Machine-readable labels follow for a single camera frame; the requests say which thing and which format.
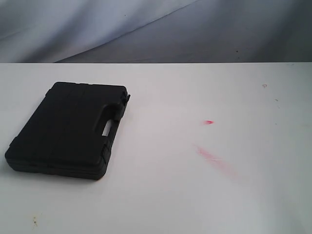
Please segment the black plastic tool case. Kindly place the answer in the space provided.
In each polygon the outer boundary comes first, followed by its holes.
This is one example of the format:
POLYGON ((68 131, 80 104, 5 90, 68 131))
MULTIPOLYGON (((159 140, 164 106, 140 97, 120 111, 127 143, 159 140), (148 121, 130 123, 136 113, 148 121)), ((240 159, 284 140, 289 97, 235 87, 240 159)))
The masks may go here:
POLYGON ((15 171, 101 179, 129 101, 119 85, 56 82, 5 153, 15 171))

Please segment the white backdrop cloth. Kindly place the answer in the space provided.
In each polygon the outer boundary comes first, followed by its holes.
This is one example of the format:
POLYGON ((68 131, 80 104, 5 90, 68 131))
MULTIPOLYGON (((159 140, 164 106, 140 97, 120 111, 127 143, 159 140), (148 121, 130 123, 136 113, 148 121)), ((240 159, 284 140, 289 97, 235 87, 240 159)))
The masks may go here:
POLYGON ((307 62, 309 0, 3 0, 3 63, 307 62))

